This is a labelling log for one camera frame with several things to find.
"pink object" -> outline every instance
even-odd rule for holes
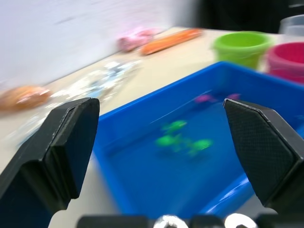
[[[211,96],[211,95],[204,94],[204,95],[200,95],[200,96],[196,97],[194,99],[194,101],[196,103],[203,103],[203,102],[207,102],[207,101],[209,101],[209,102],[217,102],[217,99],[213,98],[213,96]]]
[[[304,84],[304,42],[285,43],[269,49],[269,74]]]
[[[230,94],[229,96],[227,96],[228,99],[232,99],[232,100],[239,100],[241,94]]]
[[[153,40],[157,33],[155,29],[140,30],[124,35],[118,39],[118,47],[123,52],[133,51],[134,49],[143,46]]]

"orange carrot toy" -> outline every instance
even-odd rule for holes
[[[141,53],[143,55],[149,55],[199,37],[201,34],[202,30],[198,28],[184,30],[144,45],[141,49]]]

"pink bucket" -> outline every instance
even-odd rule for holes
[[[304,42],[273,46],[267,60],[269,74],[304,84]]]

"bread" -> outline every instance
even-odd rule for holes
[[[22,86],[6,91],[0,97],[0,110],[24,110],[40,106],[48,101],[52,93],[39,86]]]

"green bucket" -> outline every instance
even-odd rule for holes
[[[228,61],[257,69],[260,57],[272,46],[272,41],[261,32],[234,32],[217,38],[213,48],[217,61]]]

